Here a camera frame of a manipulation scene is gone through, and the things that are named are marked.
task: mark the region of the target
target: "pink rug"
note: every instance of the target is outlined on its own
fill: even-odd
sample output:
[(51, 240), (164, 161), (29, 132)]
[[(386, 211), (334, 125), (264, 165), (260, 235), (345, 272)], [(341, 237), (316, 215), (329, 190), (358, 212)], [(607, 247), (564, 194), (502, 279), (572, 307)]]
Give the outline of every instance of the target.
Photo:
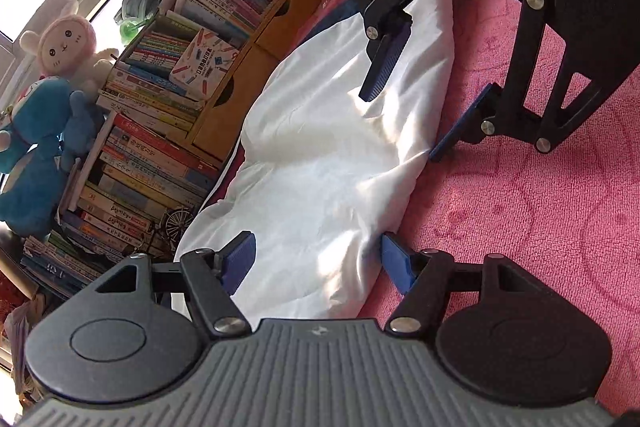
[[(454, 0), (453, 6), (456, 61), (440, 135), (487, 83), (504, 83), (520, 10), (514, 0)], [(527, 99), (539, 114), (563, 49), (547, 29)], [(638, 87), (636, 71), (547, 156), (501, 137), (460, 143), (441, 164), (427, 165), (399, 231), (415, 250), (440, 248), (457, 261), (480, 263), (487, 253), (503, 253), (596, 320), (613, 345), (598, 399), (614, 413), (640, 407)], [(383, 323), (399, 301), (382, 274), (360, 316)], [(449, 312), (469, 302), (457, 296)]]

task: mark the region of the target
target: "plush toy ear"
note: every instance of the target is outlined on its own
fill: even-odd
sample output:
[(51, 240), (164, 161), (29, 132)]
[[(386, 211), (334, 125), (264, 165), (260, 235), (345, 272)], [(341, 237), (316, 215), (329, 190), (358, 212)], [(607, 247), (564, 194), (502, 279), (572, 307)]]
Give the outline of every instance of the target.
[(79, 4), (77, 0), (71, 0), (66, 3), (62, 11), (60, 12), (60, 18), (66, 17), (67, 15), (76, 15), (78, 13)]
[(36, 32), (25, 31), (20, 37), (20, 47), (31, 55), (38, 54), (40, 36)]
[(7, 131), (0, 131), (0, 152), (4, 152), (11, 146), (11, 135)]

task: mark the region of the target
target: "white pillow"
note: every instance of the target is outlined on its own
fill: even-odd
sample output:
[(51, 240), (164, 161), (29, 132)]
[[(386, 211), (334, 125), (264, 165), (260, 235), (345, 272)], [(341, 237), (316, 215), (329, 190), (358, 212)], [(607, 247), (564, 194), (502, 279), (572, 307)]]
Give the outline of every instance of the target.
[[(383, 92), (358, 98), (370, 65), (358, 14), (273, 72), (242, 128), (245, 161), (226, 198), (185, 233), (176, 259), (219, 250), (242, 230), (257, 254), (234, 301), (263, 317), (354, 317), (398, 229), (440, 121), (453, 63), (451, 0), (415, 0), (412, 35)], [(173, 308), (188, 315), (183, 295)]]

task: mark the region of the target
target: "doraemon plush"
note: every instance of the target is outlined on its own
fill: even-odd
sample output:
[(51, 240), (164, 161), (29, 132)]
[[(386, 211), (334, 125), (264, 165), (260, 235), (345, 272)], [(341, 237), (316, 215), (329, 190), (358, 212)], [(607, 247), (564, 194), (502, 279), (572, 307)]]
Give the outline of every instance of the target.
[(78, 2), (69, 2), (41, 36), (24, 32), (20, 47), (36, 56), (42, 74), (64, 76), (74, 89), (85, 93), (89, 102), (95, 102), (112, 68), (109, 59), (118, 50), (108, 48), (96, 53), (95, 31), (77, 13)]
[(65, 172), (71, 172), (76, 158), (84, 158), (94, 145), (100, 128), (97, 107), (87, 101), (84, 92), (74, 91), (69, 97), (71, 117), (62, 133), (63, 150), (60, 166)]
[(0, 194), (0, 221), (17, 235), (44, 239), (50, 232), (67, 179), (61, 153), (58, 138), (46, 137), (9, 174)]
[(0, 172), (9, 174), (30, 147), (63, 132), (71, 117), (73, 89), (59, 77), (31, 84), (18, 102), (0, 116)]

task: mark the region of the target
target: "metal bolt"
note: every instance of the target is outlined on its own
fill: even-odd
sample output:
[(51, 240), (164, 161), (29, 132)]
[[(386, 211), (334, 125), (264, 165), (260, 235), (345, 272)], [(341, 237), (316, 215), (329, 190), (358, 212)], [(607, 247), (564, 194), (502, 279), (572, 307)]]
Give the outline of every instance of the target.
[(546, 138), (538, 138), (536, 142), (536, 149), (543, 154), (548, 153), (551, 150), (551, 143)]
[(480, 124), (480, 129), (482, 129), (482, 132), (484, 134), (486, 134), (487, 136), (491, 136), (495, 132), (495, 125), (494, 125), (493, 122), (490, 122), (488, 120), (484, 120)]
[(367, 37), (369, 37), (369, 39), (371, 39), (372, 41), (375, 41), (378, 38), (378, 30), (375, 29), (373, 26), (369, 26), (367, 28)]
[(527, 0), (527, 4), (534, 10), (542, 10), (545, 7), (545, 0)]
[(213, 329), (225, 335), (238, 335), (246, 329), (246, 326), (246, 322), (238, 317), (222, 317), (216, 320)]
[(413, 317), (398, 317), (390, 322), (389, 328), (396, 333), (415, 333), (420, 329), (420, 322)]

